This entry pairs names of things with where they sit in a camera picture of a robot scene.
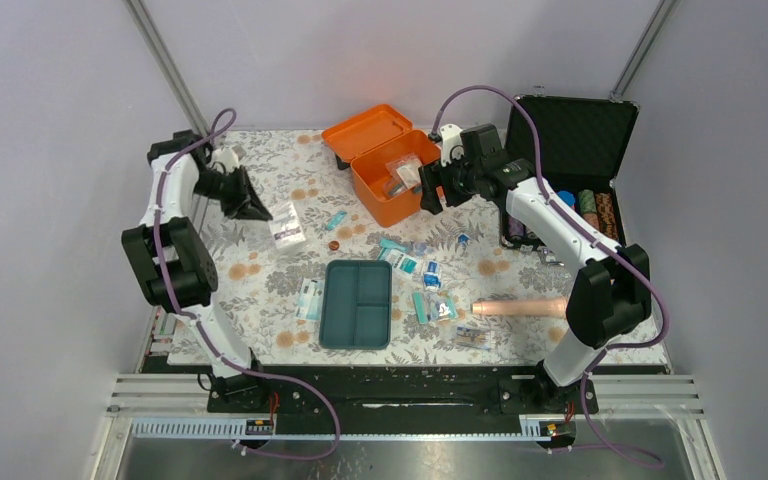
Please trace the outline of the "gloves packet clear bag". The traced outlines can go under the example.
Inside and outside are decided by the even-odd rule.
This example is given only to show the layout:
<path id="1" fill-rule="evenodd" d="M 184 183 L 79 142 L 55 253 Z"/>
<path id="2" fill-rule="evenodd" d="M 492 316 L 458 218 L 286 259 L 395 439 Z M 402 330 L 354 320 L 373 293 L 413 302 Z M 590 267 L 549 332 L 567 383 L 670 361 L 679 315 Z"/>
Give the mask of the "gloves packet clear bag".
<path id="1" fill-rule="evenodd" d="M 403 155 L 386 164 L 391 176 L 407 189 L 414 189 L 421 184 L 419 169 L 422 166 L 420 157 L 415 153 Z"/>

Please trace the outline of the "white blue medicine box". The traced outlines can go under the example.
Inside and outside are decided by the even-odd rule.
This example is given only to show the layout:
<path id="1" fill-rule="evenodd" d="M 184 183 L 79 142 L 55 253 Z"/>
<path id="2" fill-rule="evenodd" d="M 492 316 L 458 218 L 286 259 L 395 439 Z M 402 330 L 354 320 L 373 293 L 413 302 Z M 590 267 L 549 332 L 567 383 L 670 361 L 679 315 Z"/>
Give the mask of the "white blue medicine box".
<path id="1" fill-rule="evenodd" d="M 299 213 L 292 201 L 285 201 L 270 210 L 272 219 L 268 222 L 270 235 L 278 250 L 294 248 L 307 238 Z"/>

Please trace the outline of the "gauze pads clear bag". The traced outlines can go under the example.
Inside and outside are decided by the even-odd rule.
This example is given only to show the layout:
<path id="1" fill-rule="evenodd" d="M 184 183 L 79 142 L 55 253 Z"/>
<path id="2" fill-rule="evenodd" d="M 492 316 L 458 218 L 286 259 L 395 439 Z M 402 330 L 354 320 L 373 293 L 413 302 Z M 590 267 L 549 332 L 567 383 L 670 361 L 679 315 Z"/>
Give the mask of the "gauze pads clear bag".
<path id="1" fill-rule="evenodd" d="M 409 182 L 405 184 L 402 180 L 391 177 L 382 187 L 382 193 L 386 199 L 395 198 L 405 192 L 420 193 L 422 185 L 420 182 Z"/>

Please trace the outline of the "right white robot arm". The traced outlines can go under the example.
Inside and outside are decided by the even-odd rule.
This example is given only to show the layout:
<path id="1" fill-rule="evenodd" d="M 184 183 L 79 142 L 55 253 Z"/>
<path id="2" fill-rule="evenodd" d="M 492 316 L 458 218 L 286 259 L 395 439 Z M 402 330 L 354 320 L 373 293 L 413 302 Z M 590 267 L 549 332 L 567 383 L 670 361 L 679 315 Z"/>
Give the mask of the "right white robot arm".
<path id="1" fill-rule="evenodd" d="M 535 402 L 557 412 L 573 398 L 572 383 L 593 362 L 652 315 L 645 286 L 648 256 L 593 228 L 539 178 L 528 160 L 511 157 L 495 126 L 454 124 L 429 136 L 439 159 L 420 168 L 422 209 L 439 214 L 475 196 L 532 230 L 574 278 L 565 316 L 568 332 L 541 363 Z"/>

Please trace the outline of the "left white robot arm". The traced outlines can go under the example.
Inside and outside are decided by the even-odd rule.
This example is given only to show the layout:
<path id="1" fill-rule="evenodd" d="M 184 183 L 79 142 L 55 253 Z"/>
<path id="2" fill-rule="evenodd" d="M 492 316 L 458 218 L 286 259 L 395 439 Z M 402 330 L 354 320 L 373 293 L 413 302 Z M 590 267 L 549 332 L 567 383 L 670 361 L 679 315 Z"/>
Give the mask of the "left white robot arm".
<path id="1" fill-rule="evenodd" d="M 245 410 L 256 411 L 269 401 L 271 387 L 255 374 L 258 363 L 252 349 L 214 297 L 220 276 L 190 217 L 191 203 L 196 196 L 216 200 L 233 220 L 268 222 L 273 216 L 257 196 L 246 169 L 212 169 L 212 152 L 211 139 L 192 130 L 151 145 L 149 202 L 140 223 L 122 232 L 121 244 L 147 302 L 191 330 L 215 378 L 239 376 L 232 398 Z"/>

